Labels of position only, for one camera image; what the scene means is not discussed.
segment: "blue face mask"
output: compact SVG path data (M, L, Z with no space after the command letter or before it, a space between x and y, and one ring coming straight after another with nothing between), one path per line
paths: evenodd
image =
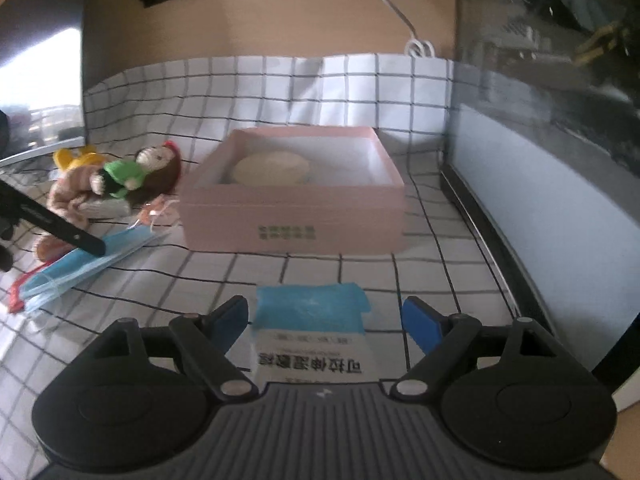
M158 236L159 233L153 232L148 226L138 225L105 236L104 256L96 257L74 249L22 284L20 298L24 301L24 311L46 308L71 287L129 256Z

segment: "pink box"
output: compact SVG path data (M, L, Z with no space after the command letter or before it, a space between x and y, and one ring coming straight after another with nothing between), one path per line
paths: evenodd
M286 150L309 160L300 186L226 184L247 155ZM178 190L193 251L382 254L398 250L404 183L372 128L236 130Z

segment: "checkered tablecloth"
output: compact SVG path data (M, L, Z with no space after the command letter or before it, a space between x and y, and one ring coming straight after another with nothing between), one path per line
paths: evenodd
M508 324L516 307L491 257L438 182L449 103L450 62L395 55L324 59L229 57L190 59L117 74L84 98L90 141L102 152L133 155L167 139L182 152L185 171L235 128L324 124L373 126L406 183L406 248L396 254L196 253L181 227L65 293L36 322L0 317L0 478L31 478L46 459L31 426L36 396L94 337L121 317L165 325L185 312L207 313L235 294L255 312L256 285L355 282L372 311L366 337L384 381L422 357L403 330L399 307L408 295L443 314L466 312L485 324ZM8 168L5 180L44 200L50 157ZM129 219L95 222L97 235ZM35 262L37 233L20 226L11 250L15 267L0 279L0 299ZM34 333L34 325L46 326ZM229 351L250 372L250 332Z

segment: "ribbed black surface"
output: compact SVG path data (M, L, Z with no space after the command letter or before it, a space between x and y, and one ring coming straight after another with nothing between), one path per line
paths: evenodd
M122 475L52 467L40 480L606 480L595 464L514 472L457 447L431 412L377 384L273 384L259 400L220 410L207 433L167 462Z

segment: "round beige object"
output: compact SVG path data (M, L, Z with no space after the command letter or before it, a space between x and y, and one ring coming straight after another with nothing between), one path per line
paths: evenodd
M291 152L264 152L245 157L231 179L245 186L295 186L309 178L309 161Z

